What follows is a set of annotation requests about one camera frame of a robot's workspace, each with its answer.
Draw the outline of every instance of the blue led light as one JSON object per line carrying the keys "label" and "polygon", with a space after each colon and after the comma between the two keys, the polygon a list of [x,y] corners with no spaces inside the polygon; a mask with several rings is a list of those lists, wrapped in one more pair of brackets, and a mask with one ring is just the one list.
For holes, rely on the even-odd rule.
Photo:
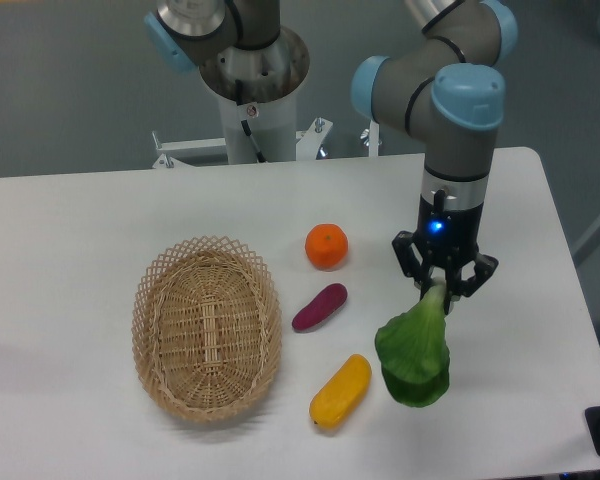
{"label": "blue led light", "polygon": [[440,233],[442,230],[444,230],[444,223],[442,223],[441,221],[439,221],[439,220],[432,220],[429,223],[429,231],[432,234],[435,235],[437,233]]}

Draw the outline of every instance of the white table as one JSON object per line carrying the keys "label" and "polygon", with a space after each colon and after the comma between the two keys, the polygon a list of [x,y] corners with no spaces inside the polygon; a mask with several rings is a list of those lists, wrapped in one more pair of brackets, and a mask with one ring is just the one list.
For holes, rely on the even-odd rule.
{"label": "white table", "polygon": [[[479,236],[495,276],[448,318],[451,388],[409,409],[385,390],[373,338],[418,298],[391,248],[416,225],[420,155],[0,179],[0,479],[485,479],[600,467],[583,411],[600,351],[537,155],[496,152]],[[314,270],[309,229],[338,223],[350,258]],[[142,390],[131,312],[173,244],[228,235],[268,263],[283,309],[270,394],[240,421],[190,425]],[[322,329],[293,315],[349,289]],[[374,371],[335,434],[308,416],[354,352]]]}

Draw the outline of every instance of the silver metal cylinder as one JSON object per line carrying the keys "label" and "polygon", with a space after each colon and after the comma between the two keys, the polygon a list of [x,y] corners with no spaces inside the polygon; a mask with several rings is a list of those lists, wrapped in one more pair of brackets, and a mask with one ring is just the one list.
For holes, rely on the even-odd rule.
{"label": "silver metal cylinder", "polygon": [[404,0],[404,3],[420,28],[424,28],[442,11],[456,3],[456,0]]}
{"label": "silver metal cylinder", "polygon": [[203,37],[224,21],[222,0],[158,0],[158,15],[173,31],[188,37]]}
{"label": "silver metal cylinder", "polygon": [[429,205],[433,205],[436,192],[444,190],[447,193],[444,200],[445,211],[471,210],[484,202],[488,182],[488,176],[472,182],[452,182],[438,178],[425,170],[422,176],[421,195]]}

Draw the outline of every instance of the green vegetable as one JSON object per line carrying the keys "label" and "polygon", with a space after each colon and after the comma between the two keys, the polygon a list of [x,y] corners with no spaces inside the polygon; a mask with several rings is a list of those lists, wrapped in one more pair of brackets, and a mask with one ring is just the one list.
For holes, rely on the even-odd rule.
{"label": "green vegetable", "polygon": [[445,286],[434,285],[411,310],[378,330],[376,352],[387,390],[410,407],[426,407],[449,389]]}

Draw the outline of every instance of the purple sweet potato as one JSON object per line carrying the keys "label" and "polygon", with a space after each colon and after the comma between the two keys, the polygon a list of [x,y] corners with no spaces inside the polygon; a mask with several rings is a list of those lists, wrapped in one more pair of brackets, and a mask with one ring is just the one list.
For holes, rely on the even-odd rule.
{"label": "purple sweet potato", "polygon": [[341,283],[325,287],[291,322],[296,332],[303,332],[324,322],[347,300],[347,289]]}

